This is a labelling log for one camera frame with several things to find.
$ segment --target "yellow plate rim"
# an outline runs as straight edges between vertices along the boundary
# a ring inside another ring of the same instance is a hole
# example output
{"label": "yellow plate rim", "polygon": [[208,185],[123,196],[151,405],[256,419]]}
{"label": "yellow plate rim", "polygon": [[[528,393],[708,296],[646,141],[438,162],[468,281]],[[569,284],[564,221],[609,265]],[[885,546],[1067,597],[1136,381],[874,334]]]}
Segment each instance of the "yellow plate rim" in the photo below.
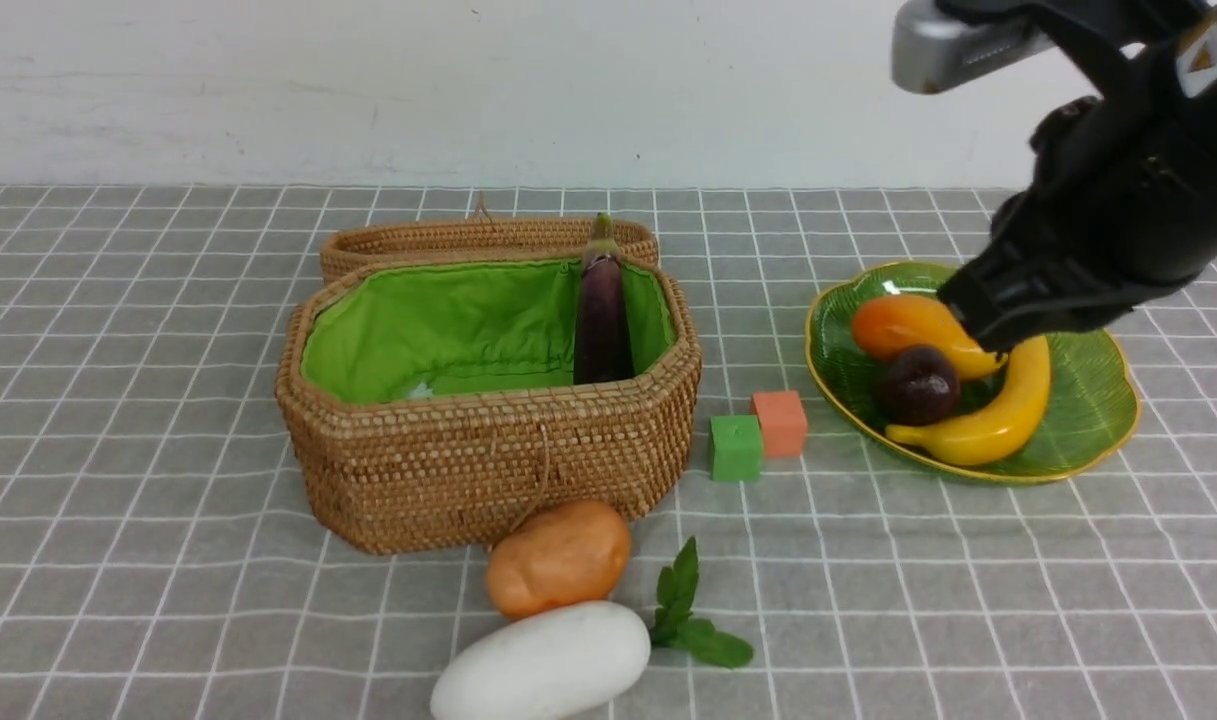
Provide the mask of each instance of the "yellow plate rim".
{"label": "yellow plate rim", "polygon": [[1142,396],[1140,393],[1138,393],[1137,390],[1137,384],[1133,382],[1132,362],[1129,362],[1128,354],[1126,354],[1125,348],[1118,344],[1118,341],[1115,339],[1115,336],[1112,336],[1110,332],[1105,330],[1097,332],[1101,333],[1107,338],[1107,341],[1110,341],[1111,345],[1115,347],[1115,350],[1118,351],[1120,359],[1125,361],[1125,383],[1126,386],[1128,386],[1128,392],[1132,393],[1133,395],[1133,406],[1135,407],[1133,412],[1133,424],[1131,428],[1128,428],[1128,432],[1126,432],[1123,437],[1118,439],[1118,441],[1116,441],[1110,448],[1106,448],[1106,450],[1103,450],[1101,454],[1098,454],[1095,457],[1093,457],[1093,460],[1089,460],[1083,465],[1076,466],[1076,468],[1061,471],[1061,473],[1048,473],[1043,476],[1003,476],[1000,473],[988,473],[988,471],[983,469],[960,468],[960,466],[948,465],[947,462],[942,462],[936,457],[929,455],[920,455],[918,452],[909,450],[909,448],[903,448],[901,445],[897,445],[897,443],[891,441],[887,437],[884,437],[884,433],[876,432],[873,427],[865,424],[863,420],[858,418],[858,416],[853,415],[852,411],[847,409],[845,403],[842,403],[840,398],[837,398],[835,393],[831,392],[831,388],[829,388],[826,381],[821,378],[821,375],[817,372],[817,366],[813,364],[813,343],[815,342],[815,338],[813,337],[813,317],[817,315],[817,310],[819,309],[819,306],[821,306],[823,302],[826,302],[826,298],[832,293],[858,285],[860,281],[864,281],[864,279],[869,277],[870,274],[874,274],[877,270],[897,268],[897,266],[920,266],[920,268],[937,268],[942,270],[952,270],[950,265],[943,265],[941,263],[929,263],[925,260],[896,260],[892,263],[884,263],[881,265],[876,265],[863,270],[863,272],[856,275],[849,281],[835,283],[831,287],[824,289],[823,292],[819,292],[815,299],[812,302],[812,305],[808,306],[808,316],[806,316],[804,319],[804,360],[808,364],[808,373],[813,375],[813,382],[817,383],[818,389],[821,390],[821,394],[826,398],[829,404],[831,404],[831,406],[839,410],[839,414],[843,415],[852,424],[856,424],[856,428],[865,433],[867,437],[874,439],[874,441],[881,443],[881,445],[884,445],[885,448],[891,448],[891,450],[896,451],[898,455],[909,457],[909,460],[920,462],[920,465],[927,465],[931,466],[931,468],[941,469],[943,471],[943,473],[960,476],[975,480],[986,480],[986,482],[1010,484],[1010,485],[1020,484],[1020,486],[1027,486],[1030,484],[1030,486],[1032,486],[1033,484],[1051,483],[1073,478],[1079,473],[1084,473],[1084,471],[1095,468],[1098,465],[1101,463],[1101,461],[1105,461],[1111,455],[1115,455],[1115,452],[1117,452],[1120,448],[1123,448],[1126,443],[1128,443],[1137,433],[1137,428],[1139,427],[1139,424],[1142,424]]}

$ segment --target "dark purple fruit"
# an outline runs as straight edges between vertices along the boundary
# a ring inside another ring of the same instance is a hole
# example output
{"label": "dark purple fruit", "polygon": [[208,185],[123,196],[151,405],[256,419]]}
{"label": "dark purple fruit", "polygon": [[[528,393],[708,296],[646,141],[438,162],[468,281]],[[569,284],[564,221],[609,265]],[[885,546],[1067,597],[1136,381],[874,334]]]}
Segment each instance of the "dark purple fruit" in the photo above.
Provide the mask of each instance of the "dark purple fruit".
{"label": "dark purple fruit", "polygon": [[873,395],[879,411],[893,423],[937,423],[959,405],[959,373],[936,347],[912,345],[884,366]]}

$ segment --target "toy fruit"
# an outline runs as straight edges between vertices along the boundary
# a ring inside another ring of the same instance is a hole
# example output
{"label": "toy fruit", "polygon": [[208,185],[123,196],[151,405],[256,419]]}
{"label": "toy fruit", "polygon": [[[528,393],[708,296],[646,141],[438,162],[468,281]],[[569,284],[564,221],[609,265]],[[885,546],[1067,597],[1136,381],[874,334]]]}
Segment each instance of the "toy fruit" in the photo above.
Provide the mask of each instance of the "toy fruit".
{"label": "toy fruit", "polygon": [[1034,435],[1048,410],[1051,356],[1048,341],[1030,338],[1013,348],[1004,387],[996,400],[975,414],[912,427],[888,424],[884,434],[899,445],[924,448],[948,465],[987,465],[1021,450]]}
{"label": "toy fruit", "polygon": [[509,620],[605,600],[630,559],[630,528],[617,510],[576,500],[538,512],[493,547],[489,601]]}
{"label": "toy fruit", "polygon": [[1004,358],[985,351],[968,337],[950,309],[924,293],[880,296],[852,315],[852,341],[879,362],[890,362],[912,345],[932,345],[955,366],[960,381],[994,375]]}
{"label": "toy fruit", "polygon": [[959,405],[959,375],[943,351],[910,345],[899,351],[873,387],[874,405],[897,424],[946,420]]}

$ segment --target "toy vegetable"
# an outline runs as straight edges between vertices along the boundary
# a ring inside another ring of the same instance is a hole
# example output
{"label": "toy vegetable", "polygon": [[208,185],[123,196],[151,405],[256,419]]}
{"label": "toy vegetable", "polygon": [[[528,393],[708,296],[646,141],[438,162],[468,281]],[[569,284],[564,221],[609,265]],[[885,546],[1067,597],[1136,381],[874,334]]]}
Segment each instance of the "toy vegetable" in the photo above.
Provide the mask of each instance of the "toy vegetable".
{"label": "toy vegetable", "polygon": [[628,607],[581,602],[543,612],[467,647],[434,682],[434,720],[556,720],[639,682],[652,647]]}
{"label": "toy vegetable", "polygon": [[493,547],[489,601],[509,620],[607,600],[630,559],[630,528],[617,510],[577,500],[538,512]]}
{"label": "toy vegetable", "polygon": [[621,247],[613,240],[612,218],[599,213],[590,242],[581,257],[573,384],[611,383],[635,377],[621,272]]}

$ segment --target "basket loop string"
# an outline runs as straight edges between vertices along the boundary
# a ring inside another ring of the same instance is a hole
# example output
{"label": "basket loop string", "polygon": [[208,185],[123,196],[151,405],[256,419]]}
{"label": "basket loop string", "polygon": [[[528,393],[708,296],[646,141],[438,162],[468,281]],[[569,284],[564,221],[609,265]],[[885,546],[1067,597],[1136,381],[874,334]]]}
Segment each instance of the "basket loop string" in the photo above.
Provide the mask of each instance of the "basket loop string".
{"label": "basket loop string", "polygon": [[542,428],[542,459],[543,459],[542,477],[538,480],[538,486],[535,486],[535,495],[532,496],[529,505],[525,507],[525,512],[520,512],[517,518],[515,518],[514,523],[511,523],[511,527],[506,529],[506,533],[503,533],[503,535],[495,539],[495,541],[489,542],[488,549],[486,549],[486,551],[488,552],[492,552],[493,549],[497,547],[497,544],[501,542],[503,539],[511,536],[511,533],[520,529],[520,525],[522,525],[528,518],[532,517],[532,511],[538,510],[538,506],[542,505],[543,500],[545,500],[545,493],[550,483],[550,435],[545,431],[545,423],[542,423],[540,428]]}
{"label": "basket loop string", "polygon": [[484,191],[479,191],[479,198],[475,201],[475,209],[470,214],[471,220],[479,220],[479,223],[488,223],[488,229],[493,232],[493,236],[498,241],[507,241],[507,237],[503,237],[503,230],[497,220],[493,219],[493,214],[488,212],[488,204],[484,202]]}

